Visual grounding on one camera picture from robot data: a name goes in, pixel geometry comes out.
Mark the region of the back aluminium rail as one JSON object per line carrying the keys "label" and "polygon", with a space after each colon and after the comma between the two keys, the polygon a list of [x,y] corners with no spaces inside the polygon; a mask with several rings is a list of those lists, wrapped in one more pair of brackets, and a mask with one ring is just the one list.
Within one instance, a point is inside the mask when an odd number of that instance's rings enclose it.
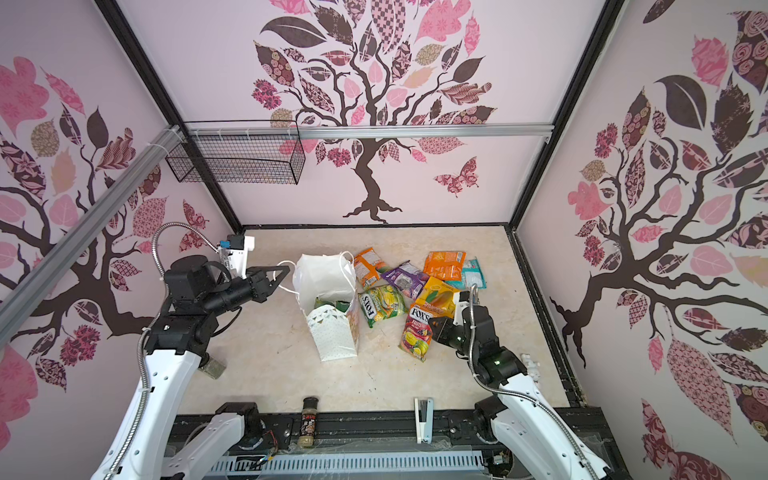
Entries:
{"label": "back aluminium rail", "polygon": [[476,125],[407,125],[407,126],[289,126],[192,128],[193,137],[284,136],[302,140],[324,139],[384,139],[384,138],[436,138],[436,137],[544,137],[550,138],[554,126],[546,123],[496,123]]}

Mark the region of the orange snack packet far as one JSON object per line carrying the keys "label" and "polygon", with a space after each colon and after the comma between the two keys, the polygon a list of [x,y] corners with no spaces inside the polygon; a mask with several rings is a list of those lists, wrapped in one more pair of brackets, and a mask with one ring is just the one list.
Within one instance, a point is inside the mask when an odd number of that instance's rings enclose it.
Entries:
{"label": "orange snack packet far", "polygon": [[464,251],[431,251],[424,261],[423,271],[442,281],[460,281],[465,260]]}

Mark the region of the orange white snack packet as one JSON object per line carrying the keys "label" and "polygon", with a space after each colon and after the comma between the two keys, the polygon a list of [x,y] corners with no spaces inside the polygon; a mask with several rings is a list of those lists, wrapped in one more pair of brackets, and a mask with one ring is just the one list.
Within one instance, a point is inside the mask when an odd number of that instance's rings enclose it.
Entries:
{"label": "orange white snack packet", "polygon": [[379,256],[373,247],[369,247],[354,256],[354,270],[363,289],[370,288],[382,279],[382,275],[391,267]]}

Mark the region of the left aluminium rail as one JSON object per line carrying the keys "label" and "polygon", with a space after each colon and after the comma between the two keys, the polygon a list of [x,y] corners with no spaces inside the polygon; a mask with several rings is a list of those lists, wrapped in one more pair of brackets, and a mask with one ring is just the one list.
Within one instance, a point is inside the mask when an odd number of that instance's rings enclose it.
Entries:
{"label": "left aluminium rail", "polygon": [[179,126],[168,126],[96,202],[80,217],[78,223],[45,255],[38,267],[32,269],[21,284],[6,297],[1,305],[1,344],[11,337],[32,316],[36,307],[70,270],[91,241],[123,206],[131,193],[150,172],[182,140]]}

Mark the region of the green Fox's bag upper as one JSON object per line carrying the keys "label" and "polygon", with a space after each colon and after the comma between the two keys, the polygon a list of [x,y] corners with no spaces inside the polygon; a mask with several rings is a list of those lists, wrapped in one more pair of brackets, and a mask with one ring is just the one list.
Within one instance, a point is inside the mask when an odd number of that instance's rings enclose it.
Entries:
{"label": "green Fox's bag upper", "polygon": [[406,311],[401,292],[392,285],[371,287],[359,295],[366,322],[370,328],[377,323],[397,317]]}

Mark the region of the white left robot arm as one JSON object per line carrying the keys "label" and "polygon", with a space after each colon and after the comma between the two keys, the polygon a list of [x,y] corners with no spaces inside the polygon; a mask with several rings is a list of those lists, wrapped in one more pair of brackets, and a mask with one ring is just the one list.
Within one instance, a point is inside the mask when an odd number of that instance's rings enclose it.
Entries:
{"label": "white left robot arm", "polygon": [[286,265],[249,267],[234,277],[202,255],[181,258],[165,271],[166,297],[138,344],[139,383],[94,478],[201,479],[232,447],[262,443],[256,404],[229,402],[178,453],[165,455],[194,373],[213,362],[210,341],[225,330],[219,317],[265,302],[288,273]]}

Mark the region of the aluminium rail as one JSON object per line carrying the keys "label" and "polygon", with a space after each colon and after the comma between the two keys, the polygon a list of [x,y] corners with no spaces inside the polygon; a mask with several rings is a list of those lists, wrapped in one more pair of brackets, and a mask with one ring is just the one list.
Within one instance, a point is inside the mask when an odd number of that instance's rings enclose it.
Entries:
{"label": "aluminium rail", "polygon": [[544,137],[550,138],[554,126],[546,123],[496,123],[476,125],[407,125],[407,126],[289,126],[192,128],[193,137],[284,136],[302,140],[324,139],[384,139],[384,138],[436,138],[436,137]]}
{"label": "aluminium rail", "polygon": [[38,267],[32,269],[21,284],[6,297],[1,305],[1,344],[11,337],[32,316],[36,307],[70,270],[91,241],[123,206],[131,193],[150,172],[182,140],[179,126],[168,126],[96,202],[80,217],[78,223],[45,255]]}

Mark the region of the purple snack packet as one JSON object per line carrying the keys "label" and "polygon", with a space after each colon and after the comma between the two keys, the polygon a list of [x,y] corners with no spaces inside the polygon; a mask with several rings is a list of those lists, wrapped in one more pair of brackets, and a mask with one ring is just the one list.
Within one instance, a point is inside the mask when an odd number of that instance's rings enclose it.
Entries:
{"label": "purple snack packet", "polygon": [[381,277],[411,300],[419,297],[430,278],[410,261],[384,272]]}

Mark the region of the teal white snack packet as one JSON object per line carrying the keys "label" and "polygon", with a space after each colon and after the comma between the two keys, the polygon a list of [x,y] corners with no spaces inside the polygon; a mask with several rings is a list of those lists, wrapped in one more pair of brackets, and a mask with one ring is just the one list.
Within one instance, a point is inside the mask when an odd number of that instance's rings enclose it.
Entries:
{"label": "teal white snack packet", "polygon": [[466,260],[462,267],[461,279],[447,281],[447,284],[466,291],[473,286],[476,286],[478,290],[487,288],[487,282],[477,258]]}

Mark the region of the pink yellow Fox's candy bag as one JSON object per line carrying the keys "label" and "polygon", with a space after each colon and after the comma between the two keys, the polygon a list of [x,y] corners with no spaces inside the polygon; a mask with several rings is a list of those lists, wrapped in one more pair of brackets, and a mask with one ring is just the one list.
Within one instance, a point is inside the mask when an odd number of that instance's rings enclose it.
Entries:
{"label": "pink yellow Fox's candy bag", "polygon": [[430,321],[442,316],[443,313],[434,307],[412,305],[406,317],[399,348],[425,362],[433,337]]}

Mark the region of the spice bottle black cap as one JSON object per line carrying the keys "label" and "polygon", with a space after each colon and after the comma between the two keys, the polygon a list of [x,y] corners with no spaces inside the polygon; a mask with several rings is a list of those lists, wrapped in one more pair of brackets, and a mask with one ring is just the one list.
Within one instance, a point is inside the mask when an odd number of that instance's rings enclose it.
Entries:
{"label": "spice bottle black cap", "polygon": [[310,448],[314,445],[319,399],[309,396],[303,399],[298,445]]}

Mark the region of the green Fox's candy bag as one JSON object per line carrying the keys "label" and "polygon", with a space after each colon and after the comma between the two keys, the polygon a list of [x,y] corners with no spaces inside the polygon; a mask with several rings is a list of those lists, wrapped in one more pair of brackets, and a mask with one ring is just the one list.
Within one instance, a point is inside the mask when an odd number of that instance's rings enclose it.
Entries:
{"label": "green Fox's candy bag", "polygon": [[350,307],[350,302],[344,300],[325,300],[317,298],[314,303],[314,308],[317,309],[323,306],[332,306],[336,310],[342,313],[346,313]]}

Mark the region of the white paper bag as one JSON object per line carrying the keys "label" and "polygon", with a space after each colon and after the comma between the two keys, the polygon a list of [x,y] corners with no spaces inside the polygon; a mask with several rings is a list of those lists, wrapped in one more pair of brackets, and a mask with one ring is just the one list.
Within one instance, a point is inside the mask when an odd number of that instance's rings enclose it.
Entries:
{"label": "white paper bag", "polygon": [[[353,256],[302,255],[298,261],[283,260],[292,275],[290,289],[305,318],[321,361],[335,361],[358,355],[361,311]],[[315,309],[317,298],[350,302],[346,313],[332,306]]]}

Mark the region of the small white figurine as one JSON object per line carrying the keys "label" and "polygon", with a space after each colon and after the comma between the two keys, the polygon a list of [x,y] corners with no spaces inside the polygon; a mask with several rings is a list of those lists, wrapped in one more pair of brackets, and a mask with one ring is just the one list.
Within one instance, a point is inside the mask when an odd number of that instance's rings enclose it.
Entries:
{"label": "small white figurine", "polygon": [[540,364],[535,361],[529,354],[522,354],[521,361],[526,367],[527,375],[538,383],[541,378]]}

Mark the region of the yellow orange mango snack bag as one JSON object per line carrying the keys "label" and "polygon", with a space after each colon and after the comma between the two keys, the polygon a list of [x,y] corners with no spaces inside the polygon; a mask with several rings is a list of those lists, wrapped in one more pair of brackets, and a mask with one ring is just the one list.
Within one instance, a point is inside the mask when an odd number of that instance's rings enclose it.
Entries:
{"label": "yellow orange mango snack bag", "polygon": [[460,291],[444,281],[430,277],[414,304],[435,317],[453,318],[455,299]]}

